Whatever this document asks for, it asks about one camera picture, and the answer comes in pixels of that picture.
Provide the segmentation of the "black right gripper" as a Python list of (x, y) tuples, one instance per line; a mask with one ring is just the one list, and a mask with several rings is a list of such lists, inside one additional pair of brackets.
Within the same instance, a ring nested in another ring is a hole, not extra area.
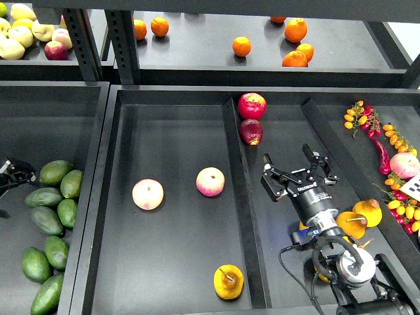
[(329, 158), (303, 144), (302, 151), (309, 162), (308, 169), (287, 173), (277, 169), (264, 154), (261, 184), (273, 202), (288, 195), (305, 226), (333, 226), (338, 208), (326, 186), (337, 183), (339, 177), (331, 172)]

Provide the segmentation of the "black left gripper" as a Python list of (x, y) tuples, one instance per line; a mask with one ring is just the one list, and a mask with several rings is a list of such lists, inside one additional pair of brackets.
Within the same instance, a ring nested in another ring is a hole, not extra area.
[[(36, 180), (35, 169), (27, 162), (14, 158), (5, 158), (1, 161), (0, 196), (2, 197), (11, 188)], [(5, 210), (0, 210), (2, 219), (9, 219)]]

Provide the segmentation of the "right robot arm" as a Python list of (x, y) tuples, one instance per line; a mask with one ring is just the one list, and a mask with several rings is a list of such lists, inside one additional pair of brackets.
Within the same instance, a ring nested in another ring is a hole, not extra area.
[(327, 186), (338, 176), (327, 156), (304, 144), (309, 166), (281, 171), (265, 154), (261, 184), (273, 202), (287, 196), (306, 227), (290, 235), (291, 250), (310, 250), (314, 279), (327, 279), (337, 303), (336, 314), (418, 314), (419, 303), (410, 296), (384, 254), (372, 256), (359, 241), (337, 224), (338, 208)]

